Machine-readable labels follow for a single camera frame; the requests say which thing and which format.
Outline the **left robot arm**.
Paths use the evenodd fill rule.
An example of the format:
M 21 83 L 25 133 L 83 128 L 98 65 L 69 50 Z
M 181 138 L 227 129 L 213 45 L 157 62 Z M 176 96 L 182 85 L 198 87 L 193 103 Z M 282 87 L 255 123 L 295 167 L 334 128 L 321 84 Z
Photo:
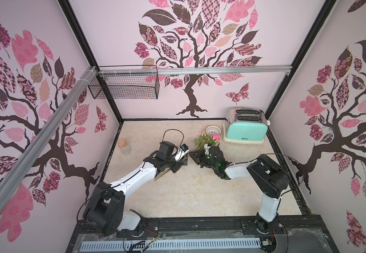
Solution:
M 99 183 L 87 201 L 83 220 L 104 236 L 120 230 L 141 235 L 146 219 L 132 209 L 127 210 L 126 200 L 148 181 L 167 171 L 176 173 L 187 164 L 188 155 L 186 144 L 178 147 L 168 141 L 161 142 L 159 149 L 144 158 L 142 164 L 127 176 L 112 183 Z

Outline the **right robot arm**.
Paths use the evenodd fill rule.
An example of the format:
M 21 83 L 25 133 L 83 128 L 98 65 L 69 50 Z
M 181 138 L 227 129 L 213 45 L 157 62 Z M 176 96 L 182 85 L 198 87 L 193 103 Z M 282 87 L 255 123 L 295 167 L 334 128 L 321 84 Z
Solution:
M 273 232 L 281 200 L 291 181 L 289 173 L 281 165 L 268 154 L 246 162 L 231 163 L 218 146 L 192 151 L 189 155 L 195 164 L 212 169 L 220 179 L 252 178 L 263 193 L 254 227 L 260 234 Z

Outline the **pink rose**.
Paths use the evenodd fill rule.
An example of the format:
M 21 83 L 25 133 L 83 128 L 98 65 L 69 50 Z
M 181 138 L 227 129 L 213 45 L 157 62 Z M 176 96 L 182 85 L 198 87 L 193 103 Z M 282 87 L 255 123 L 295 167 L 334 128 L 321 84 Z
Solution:
M 220 135 L 212 135 L 208 136 L 206 133 L 203 133 L 200 137 L 194 139 L 194 144 L 196 147 L 196 151 L 199 151 L 205 147 L 212 147 L 219 145 Z
M 164 176 L 165 174 L 167 174 L 169 171 L 171 171 L 170 169 L 168 169 L 168 170 L 166 170 L 166 171 L 164 171 L 163 173 L 161 173 L 161 174 L 156 174 L 156 176 L 155 176 L 155 180 L 157 180 L 158 178 L 160 178 L 160 177 L 162 177 L 162 176 Z

